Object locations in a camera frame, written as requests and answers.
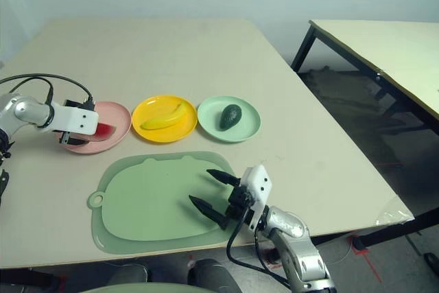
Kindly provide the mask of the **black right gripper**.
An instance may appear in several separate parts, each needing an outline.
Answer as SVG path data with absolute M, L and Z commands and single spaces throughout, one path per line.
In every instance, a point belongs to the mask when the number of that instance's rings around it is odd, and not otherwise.
M 246 209 L 248 212 L 244 220 L 251 221 L 254 211 L 250 208 L 254 205 L 255 199 L 246 186 L 239 186 L 241 179 L 218 169 L 207 169 L 206 172 L 221 183 L 232 185 L 235 188 L 228 198 L 229 206 L 226 209 L 226 216 L 216 211 L 212 205 L 205 200 L 189 195 L 189 199 L 196 209 L 202 215 L 214 221 L 222 230 L 227 228 L 228 218 L 240 220 L 244 216 Z

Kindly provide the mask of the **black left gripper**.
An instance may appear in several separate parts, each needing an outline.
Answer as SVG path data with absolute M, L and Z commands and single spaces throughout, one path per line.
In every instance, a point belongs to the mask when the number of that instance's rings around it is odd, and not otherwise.
M 64 102 L 64 106 L 68 107 L 79 108 L 81 105 L 81 103 L 69 99 Z M 88 141 L 84 139 L 74 138 L 73 134 L 70 132 L 63 132 L 59 139 L 59 143 L 63 145 L 85 145 L 88 143 Z

